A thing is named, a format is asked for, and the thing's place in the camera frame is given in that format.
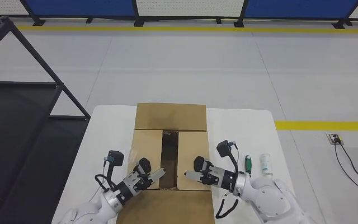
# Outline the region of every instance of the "cardboard box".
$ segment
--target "cardboard box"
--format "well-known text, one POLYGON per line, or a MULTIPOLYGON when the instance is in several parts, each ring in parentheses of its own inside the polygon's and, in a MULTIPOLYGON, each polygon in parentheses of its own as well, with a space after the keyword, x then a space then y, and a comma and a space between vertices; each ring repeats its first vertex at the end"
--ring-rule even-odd
POLYGON ((209 159, 206 106, 189 104, 138 104, 128 170, 146 157, 152 171, 166 174, 129 200, 118 224, 214 224, 210 187, 187 179, 194 159, 209 159))

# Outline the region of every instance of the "yellow floor line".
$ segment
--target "yellow floor line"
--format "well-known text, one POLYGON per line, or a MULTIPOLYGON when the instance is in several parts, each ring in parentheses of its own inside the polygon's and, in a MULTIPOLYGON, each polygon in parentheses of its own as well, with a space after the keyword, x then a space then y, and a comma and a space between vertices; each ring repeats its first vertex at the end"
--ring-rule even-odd
POLYGON ((358 130, 358 122, 276 121, 277 130, 358 130))
POLYGON ((42 31, 194 31, 194 32, 299 32, 320 34, 358 34, 358 29, 296 29, 235 27, 126 27, 126 26, 17 26, 20 30, 42 31))

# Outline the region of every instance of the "power outlet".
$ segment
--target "power outlet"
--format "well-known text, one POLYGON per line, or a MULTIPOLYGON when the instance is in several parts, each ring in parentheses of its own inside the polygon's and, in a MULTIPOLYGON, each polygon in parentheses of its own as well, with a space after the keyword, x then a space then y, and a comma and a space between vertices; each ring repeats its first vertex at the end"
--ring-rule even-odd
POLYGON ((338 135, 338 138, 340 138, 340 140, 342 142, 342 145, 344 145, 345 143, 343 142, 343 139, 339 134, 337 134, 337 133, 328 133, 327 132, 326 136, 327 136, 328 141, 330 142, 330 144, 333 144, 333 145, 335 144, 335 138, 334 138, 335 135, 338 135))

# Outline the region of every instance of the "box opening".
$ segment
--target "box opening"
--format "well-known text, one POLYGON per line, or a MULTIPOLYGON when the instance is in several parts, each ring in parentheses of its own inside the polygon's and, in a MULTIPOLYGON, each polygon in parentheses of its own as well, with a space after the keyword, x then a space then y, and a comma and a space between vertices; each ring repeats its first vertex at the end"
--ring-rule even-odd
POLYGON ((177 189, 178 141, 178 131, 163 130, 161 167, 166 174, 159 181, 160 189, 177 189))

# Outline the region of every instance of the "white bottle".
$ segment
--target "white bottle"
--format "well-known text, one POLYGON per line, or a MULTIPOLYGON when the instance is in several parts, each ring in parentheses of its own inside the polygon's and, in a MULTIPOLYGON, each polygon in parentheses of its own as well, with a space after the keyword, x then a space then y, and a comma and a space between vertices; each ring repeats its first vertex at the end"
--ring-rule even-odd
POLYGON ((260 163, 261 163, 261 172, 263 176, 272 177, 273 173, 272 173, 270 154, 264 153, 260 155, 260 163))

